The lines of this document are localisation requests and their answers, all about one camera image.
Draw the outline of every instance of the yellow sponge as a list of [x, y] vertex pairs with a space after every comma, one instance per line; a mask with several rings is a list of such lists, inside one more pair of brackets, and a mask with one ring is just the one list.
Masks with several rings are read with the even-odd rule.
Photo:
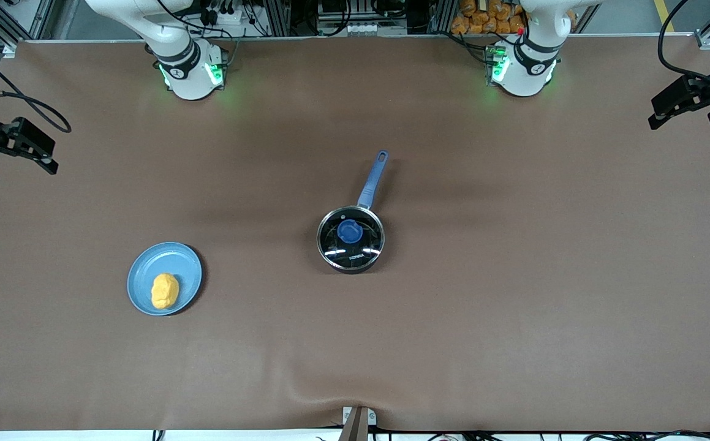
[[151, 302], [159, 309], [167, 309], [178, 300], [178, 291], [181, 290], [178, 280], [170, 273], [161, 273], [153, 279], [151, 288]]

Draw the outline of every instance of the brown tablecloth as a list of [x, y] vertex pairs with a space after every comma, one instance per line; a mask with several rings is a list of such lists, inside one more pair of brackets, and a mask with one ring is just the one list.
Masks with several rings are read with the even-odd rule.
[[[184, 102], [141, 44], [22, 44], [2, 69], [63, 111], [57, 176], [0, 156], [0, 429], [710, 430], [710, 126], [650, 131], [677, 75], [652, 37], [570, 39], [506, 96], [447, 39], [245, 42]], [[693, 39], [668, 57], [710, 72]], [[385, 253], [314, 235], [391, 153]], [[127, 299], [187, 243], [198, 300]]]

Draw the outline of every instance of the blue plate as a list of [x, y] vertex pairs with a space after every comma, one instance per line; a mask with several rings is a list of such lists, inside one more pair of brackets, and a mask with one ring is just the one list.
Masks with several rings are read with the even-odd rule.
[[[153, 279], [170, 273], [178, 280], [178, 300], [167, 309], [159, 309], [151, 302]], [[126, 290], [134, 307], [148, 315], [170, 315], [182, 310], [197, 295], [203, 282], [200, 257], [182, 243], [165, 242], [151, 246], [140, 254], [129, 270]]]

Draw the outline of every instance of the saucepan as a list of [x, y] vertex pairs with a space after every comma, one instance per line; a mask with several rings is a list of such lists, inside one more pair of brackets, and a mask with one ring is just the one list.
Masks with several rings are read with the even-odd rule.
[[377, 154], [357, 205], [327, 213], [316, 233], [316, 245], [325, 262], [341, 273], [357, 274], [371, 268], [385, 246], [385, 228], [371, 206], [379, 179], [388, 162], [385, 150]]

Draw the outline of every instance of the black cable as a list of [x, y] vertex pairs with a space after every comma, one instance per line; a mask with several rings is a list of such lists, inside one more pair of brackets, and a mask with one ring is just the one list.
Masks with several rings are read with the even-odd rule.
[[[249, 13], [248, 9], [246, 9], [246, 4], [251, 8], [251, 13]], [[254, 3], [251, 2], [251, 0], [244, 0], [243, 1], [243, 12], [246, 13], [246, 16], [249, 18], [249, 23], [251, 20], [254, 22], [252, 25], [254, 25], [254, 29], [257, 30], [263, 37], [270, 37], [270, 34], [268, 31], [262, 27], [262, 23], [259, 22], [259, 17], [257, 16], [257, 11], [254, 9]]]
[[[47, 121], [48, 123], [50, 123], [51, 126], [53, 126], [53, 127], [55, 127], [56, 129], [60, 130], [60, 131], [63, 132], [64, 134], [69, 134], [69, 133], [71, 133], [71, 131], [72, 131], [72, 126], [69, 124], [69, 121], [68, 121], [66, 118], [64, 118], [63, 115], [61, 115], [61, 112], [59, 112], [59, 111], [53, 109], [51, 106], [49, 106], [49, 105], [43, 103], [42, 101], [36, 100], [36, 98], [32, 98], [32, 97], [29, 97], [29, 96], [25, 95], [25, 94], [19, 89], [19, 87], [15, 86], [15, 84], [12, 83], [12, 81], [10, 81], [10, 79], [7, 78], [7, 76], [5, 76], [5, 75], [4, 75], [3, 73], [1, 73], [1, 72], [0, 72], [0, 78], [1, 78], [2, 80], [4, 80], [4, 82], [7, 83], [7, 84], [9, 85], [9, 87], [11, 87], [11, 89], [14, 91], [14, 93], [12, 93], [12, 92], [2, 92], [2, 95], [3, 95], [4, 97], [19, 98], [19, 99], [25, 101], [25, 103], [27, 103], [27, 105], [29, 105], [37, 114], [39, 114], [39, 116], [41, 116], [42, 118], [44, 118], [45, 121]], [[53, 121], [52, 119], [50, 119], [50, 117], [47, 116], [47, 114], [44, 113], [40, 108], [44, 108], [44, 109], [46, 109], [47, 111], [49, 111], [51, 114], [57, 116], [57, 117], [61, 120], [61, 124], [63, 124], [63, 126], [60, 126], [58, 123], [56, 123], [55, 121]]]
[[221, 33], [222, 37], [224, 36], [224, 34], [226, 34], [229, 39], [231, 39], [231, 40], [235, 39], [234, 37], [232, 37], [232, 34], [225, 31], [224, 29], [209, 28], [206, 26], [196, 25], [196, 24], [191, 23], [189, 21], [183, 20], [181, 17], [176, 16], [172, 11], [170, 11], [170, 9], [167, 8], [166, 5], [164, 5], [164, 2], [162, 2], [161, 0], [156, 0], [156, 2], [158, 2], [159, 6], [161, 6], [162, 9], [164, 9], [164, 12], [166, 12], [167, 14], [170, 14], [170, 17], [172, 17], [173, 19], [176, 19], [176, 20], [180, 21], [181, 23], [184, 23], [184, 25], [186, 25], [186, 26], [191, 26], [192, 28], [200, 29], [199, 34], [202, 34], [204, 31], [214, 31], [214, 32], [217, 31], [217, 32]]
[[674, 16], [676, 16], [677, 12], [679, 9], [682, 8], [689, 0], [681, 0], [679, 4], [676, 5], [675, 8], [672, 9], [671, 13], [668, 14], [668, 17], [665, 18], [665, 22], [662, 23], [662, 28], [660, 28], [660, 37], [657, 39], [657, 57], [660, 59], [660, 62], [663, 66], [668, 68], [669, 70], [673, 70], [673, 72], [682, 74], [682, 75], [690, 75], [695, 78], [699, 78], [703, 81], [707, 81], [707, 83], [710, 83], [710, 76], [708, 75], [703, 75], [702, 73], [699, 72], [694, 72], [694, 70], [689, 70], [689, 69], [682, 69], [682, 67], [676, 67], [673, 64], [670, 64], [665, 59], [665, 54], [663, 54], [663, 41], [665, 41], [665, 33], [668, 31], [668, 25], [671, 23], [671, 19], [673, 19]]
[[306, 26], [308, 26], [309, 29], [315, 34], [315, 36], [323, 36], [323, 37], [333, 37], [337, 36], [338, 34], [341, 33], [344, 29], [347, 28], [347, 25], [349, 25], [349, 20], [352, 19], [352, 5], [349, 4], [349, 0], [341, 0], [342, 3], [342, 8], [341, 8], [341, 23], [339, 23], [338, 27], [336, 28], [335, 31], [332, 33], [326, 34], [324, 32], [320, 32], [319, 29], [313, 25], [312, 23], [312, 18], [313, 16], [317, 16], [319, 19], [319, 13], [316, 11], [311, 11], [309, 14], [309, 8], [308, 6], [311, 5], [315, 0], [307, 0], [305, 2], [304, 6], [304, 15], [305, 15], [305, 22]]
[[644, 436], [631, 434], [628, 438], [624, 438], [624, 435], [613, 434], [613, 436], [603, 435], [602, 433], [595, 433], [584, 438], [584, 441], [592, 441], [592, 439], [606, 439], [606, 441], [623, 441], [624, 439], [644, 439], [645, 441], [658, 441], [659, 439], [665, 438], [667, 436], [696, 436], [698, 438], [710, 439], [710, 433], [695, 432], [692, 430], [676, 430], [674, 432], [661, 433], [655, 436]]
[[480, 58], [479, 56], [477, 56], [477, 53], [474, 52], [475, 50], [484, 51], [486, 50], [486, 47], [481, 47], [481, 45], [474, 45], [472, 43], [466, 42], [464, 41], [464, 36], [456, 37], [454, 34], [450, 34], [446, 31], [433, 31], [431, 34], [439, 34], [440, 36], [448, 37], [448, 39], [451, 39], [459, 45], [462, 45], [462, 47], [466, 48], [466, 51], [469, 53], [469, 56], [474, 59], [477, 59], [478, 62], [481, 62], [482, 64], [491, 64], [491, 62], [487, 61], [487, 59]]
[[377, 0], [371, 0], [371, 9], [374, 9], [374, 12], [377, 12], [377, 14], [385, 18], [401, 18], [406, 15], [406, 3], [404, 3], [404, 6], [403, 8], [401, 8], [400, 11], [389, 12], [377, 8]]
[[492, 34], [492, 36], [497, 36], [497, 37], [499, 37], [499, 39], [501, 41], [511, 45], [512, 47], [514, 47], [514, 45], [515, 45], [514, 42], [511, 42], [510, 40], [506, 39], [502, 34], [497, 34], [495, 32], [491, 32], [491, 31], [487, 31], [486, 34]]

